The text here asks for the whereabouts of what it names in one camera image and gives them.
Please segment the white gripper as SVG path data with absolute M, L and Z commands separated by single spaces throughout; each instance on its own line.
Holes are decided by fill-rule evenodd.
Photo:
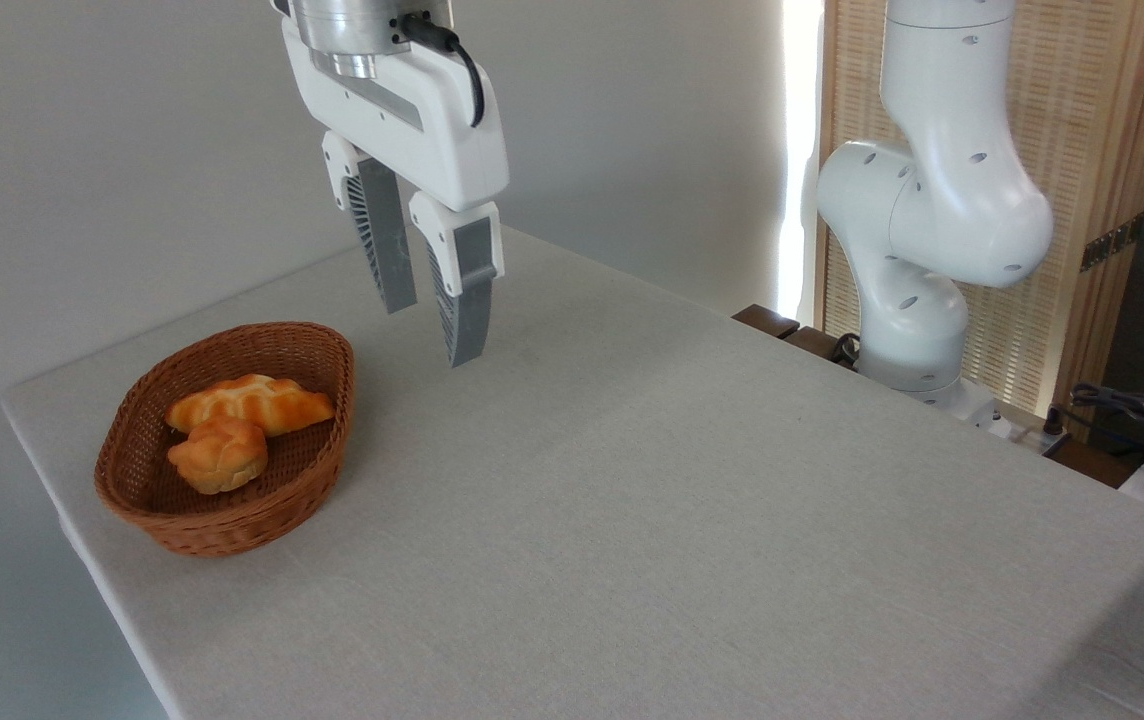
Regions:
M 352 219 L 386 312 L 418 302 L 398 174 L 422 190 L 410 209 L 448 364 L 470 363 L 505 275 L 491 200 L 511 179 L 488 73 L 463 52 L 448 11 L 284 11 L 280 24 L 299 95 L 329 129 L 321 155 L 335 205 Z

